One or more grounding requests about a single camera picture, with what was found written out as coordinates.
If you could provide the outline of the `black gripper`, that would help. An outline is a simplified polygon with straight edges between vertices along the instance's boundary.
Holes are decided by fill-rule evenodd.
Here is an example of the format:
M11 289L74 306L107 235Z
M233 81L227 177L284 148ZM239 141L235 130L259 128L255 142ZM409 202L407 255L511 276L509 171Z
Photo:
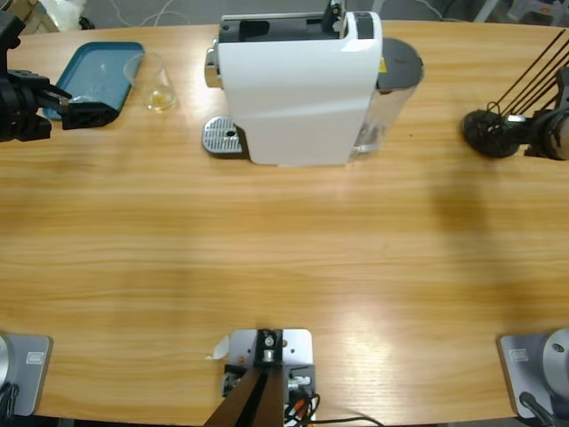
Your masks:
M530 126L530 136L524 133ZM533 121L525 116L498 117L491 124L491 133L504 133L494 138L498 149L519 149L527 157L552 160L568 159L568 109L540 111Z
M68 103L70 99L69 93L52 85L47 77L8 69L1 75L1 142L49 139L51 122L37 114L42 108L64 116L63 130L103 127L117 119L118 111L106 103Z

